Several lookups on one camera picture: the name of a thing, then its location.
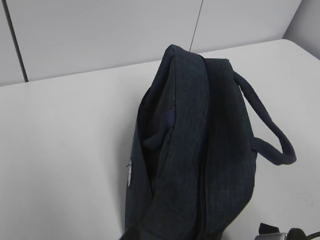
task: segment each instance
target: white wall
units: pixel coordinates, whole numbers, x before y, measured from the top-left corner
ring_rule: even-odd
[[[23,82],[5,11],[0,3],[0,87]]]
[[[303,0],[285,35],[320,59],[320,0]]]
[[[193,51],[281,39],[301,0],[203,0]],[[189,49],[201,0],[10,0],[29,79],[158,60]]]
[[[30,80],[160,59],[188,49],[201,0],[10,0]]]
[[[204,0],[192,50],[281,39],[301,0]]]

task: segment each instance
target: table surface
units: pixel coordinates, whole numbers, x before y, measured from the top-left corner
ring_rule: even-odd
[[[288,40],[202,54],[227,58],[295,147],[297,162],[258,156],[253,197],[224,240],[260,222],[320,231],[320,61]],[[137,109],[160,62],[0,87],[0,239],[116,240]],[[277,138],[247,105],[254,134]]]

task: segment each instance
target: fabric bag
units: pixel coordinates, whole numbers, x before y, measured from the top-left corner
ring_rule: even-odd
[[[242,93],[283,153],[254,137]],[[275,165],[296,161],[227,59],[169,46],[138,109],[121,239],[221,239],[252,197],[258,153]]]

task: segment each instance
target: black cable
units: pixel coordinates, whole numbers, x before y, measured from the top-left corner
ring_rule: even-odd
[[[7,20],[8,25],[9,25],[9,29],[10,29],[10,33],[11,33],[11,36],[12,36],[13,44],[14,44],[14,47],[15,47],[16,55],[17,55],[17,57],[19,59],[22,75],[23,75],[24,81],[27,83],[27,82],[29,82],[29,80],[28,80],[28,77],[27,77],[27,73],[26,73],[24,62],[23,62],[22,57],[21,57],[20,49],[19,49],[19,46],[18,46],[18,41],[17,41],[17,38],[16,38],[16,33],[15,33],[15,30],[14,30],[14,26],[12,25],[12,21],[11,21],[11,17],[10,17],[10,13],[9,13],[9,9],[8,9],[8,5],[7,5],[6,0],[2,0],[2,5],[3,5],[4,13],[5,13],[5,16],[6,16],[6,20]]]
[[[310,234],[309,236],[306,237],[307,240],[315,239],[315,238],[320,238],[320,231]]]

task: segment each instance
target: bag handle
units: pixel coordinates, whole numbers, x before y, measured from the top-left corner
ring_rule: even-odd
[[[275,165],[293,164],[297,160],[297,158],[292,144],[290,143],[286,135],[280,130],[280,128],[278,128],[278,126],[272,121],[255,90],[242,76],[240,76],[235,71],[233,72],[233,78],[241,88],[243,95],[245,96],[253,110],[257,113],[259,118],[277,136],[280,141],[283,153],[281,153],[268,142],[257,137],[254,137],[252,139],[251,149],[258,152]]]

